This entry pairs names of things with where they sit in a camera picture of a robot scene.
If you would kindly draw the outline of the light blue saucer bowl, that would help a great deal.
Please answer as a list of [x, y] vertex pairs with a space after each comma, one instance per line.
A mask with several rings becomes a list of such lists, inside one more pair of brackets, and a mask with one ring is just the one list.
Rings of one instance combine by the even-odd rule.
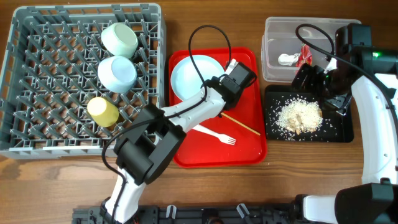
[[99, 63], [98, 78], [101, 84], [109, 91], [125, 93], [134, 86], [137, 71], [128, 58], [112, 56]]

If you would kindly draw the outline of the light blue plate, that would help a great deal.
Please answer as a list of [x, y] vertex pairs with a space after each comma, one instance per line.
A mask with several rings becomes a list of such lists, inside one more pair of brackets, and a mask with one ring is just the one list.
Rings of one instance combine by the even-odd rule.
[[[204, 81], [224, 74], [221, 64], [209, 56], [194, 55], [193, 59]], [[174, 67], [170, 82], [175, 95], [180, 100], [186, 100], [197, 94], [202, 86], [202, 81], [190, 57], [185, 57]]]

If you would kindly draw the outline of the green bowl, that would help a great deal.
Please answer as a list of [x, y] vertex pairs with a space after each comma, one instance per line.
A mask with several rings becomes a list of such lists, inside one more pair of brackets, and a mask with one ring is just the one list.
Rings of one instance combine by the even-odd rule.
[[132, 58], [138, 46], [137, 35], [123, 23], [115, 23], [105, 28], [101, 33], [101, 40], [111, 54], [126, 58]]

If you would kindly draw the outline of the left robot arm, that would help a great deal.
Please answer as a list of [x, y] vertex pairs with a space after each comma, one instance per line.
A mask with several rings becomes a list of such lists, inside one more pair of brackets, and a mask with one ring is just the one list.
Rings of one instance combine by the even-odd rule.
[[130, 127], [113, 136], [109, 143], [114, 144], [116, 167], [103, 163], [118, 179], [112, 195], [101, 204], [104, 221], [129, 221], [145, 187], [167, 168], [189, 130], [233, 109], [256, 78], [245, 64], [233, 60], [225, 74], [205, 80], [192, 97], [169, 107], [147, 105]]

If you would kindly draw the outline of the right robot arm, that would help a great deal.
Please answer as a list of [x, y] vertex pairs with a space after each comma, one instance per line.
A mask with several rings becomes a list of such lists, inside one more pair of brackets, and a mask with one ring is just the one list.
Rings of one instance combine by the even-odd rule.
[[319, 98], [352, 96], [364, 149], [361, 185], [335, 195], [298, 195], [290, 218], [311, 223], [397, 222], [397, 51], [374, 47], [371, 29], [348, 24], [336, 31], [326, 68], [302, 65], [292, 86]]

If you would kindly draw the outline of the rice and peanut shells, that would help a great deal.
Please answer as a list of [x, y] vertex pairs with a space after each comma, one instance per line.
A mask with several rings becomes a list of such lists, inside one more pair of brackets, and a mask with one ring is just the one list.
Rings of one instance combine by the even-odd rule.
[[334, 141], [337, 129], [316, 99], [307, 94], [270, 92], [266, 98], [266, 137], [281, 141]]

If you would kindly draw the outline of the wooden chopstick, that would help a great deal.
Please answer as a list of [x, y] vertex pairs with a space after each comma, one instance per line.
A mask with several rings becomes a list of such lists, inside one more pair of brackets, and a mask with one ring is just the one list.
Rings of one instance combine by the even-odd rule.
[[233, 121], [234, 123], [236, 123], [236, 124], [238, 124], [238, 125], [244, 127], [245, 129], [249, 130], [250, 132], [252, 132], [252, 133], [254, 133], [254, 134], [258, 135], [258, 136], [261, 135], [261, 134], [260, 134], [259, 132], [257, 132], [256, 130], [250, 128], [249, 126], [246, 126], [246, 125], [243, 124], [242, 122], [240, 122], [240, 121], [238, 121], [238, 120], [236, 120], [236, 119], [230, 117], [229, 115], [227, 115], [227, 114], [225, 114], [225, 113], [221, 113], [221, 115], [222, 115], [223, 117], [225, 117], [225, 118], [230, 119], [230, 120]]

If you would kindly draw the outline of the yellow cup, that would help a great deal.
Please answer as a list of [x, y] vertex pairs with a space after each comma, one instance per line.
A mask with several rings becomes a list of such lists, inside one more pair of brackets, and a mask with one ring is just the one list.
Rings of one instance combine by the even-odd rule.
[[94, 122], [102, 127], [112, 126], [119, 118], [118, 108], [102, 97], [92, 98], [87, 104], [87, 111]]

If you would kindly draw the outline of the white plastic fork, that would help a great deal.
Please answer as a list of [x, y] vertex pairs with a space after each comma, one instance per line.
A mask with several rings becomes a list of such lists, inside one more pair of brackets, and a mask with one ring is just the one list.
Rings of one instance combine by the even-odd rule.
[[201, 133], [205, 133], [205, 134], [211, 135], [213, 137], [216, 137], [216, 138], [218, 138], [218, 140], [220, 142], [222, 142], [224, 144], [229, 144], [229, 145], [235, 145], [236, 144], [236, 140], [234, 138], [232, 138], [232, 137], [230, 137], [230, 136], [228, 136], [226, 134], [216, 133], [216, 132], [214, 132], [214, 131], [212, 131], [212, 130], [204, 127], [204, 126], [201, 126], [199, 124], [194, 126], [193, 129], [196, 130], [196, 131], [199, 131]]

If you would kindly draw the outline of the white tissue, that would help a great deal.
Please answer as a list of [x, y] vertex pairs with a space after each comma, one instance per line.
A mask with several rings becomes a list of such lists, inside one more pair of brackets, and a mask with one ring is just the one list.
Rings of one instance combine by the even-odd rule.
[[280, 54], [277, 61], [279, 65], [282, 66], [292, 66], [295, 65], [300, 57], [301, 53], [289, 55], [289, 54]]

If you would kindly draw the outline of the red snack wrapper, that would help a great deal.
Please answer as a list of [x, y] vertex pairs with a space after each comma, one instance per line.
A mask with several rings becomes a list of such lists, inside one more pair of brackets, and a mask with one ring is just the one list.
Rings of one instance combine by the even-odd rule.
[[298, 61], [296, 63], [296, 67], [300, 68], [303, 64], [307, 63], [309, 65], [312, 64], [313, 57], [310, 51], [310, 47], [307, 44], [302, 44], [300, 49], [300, 55], [298, 57]]

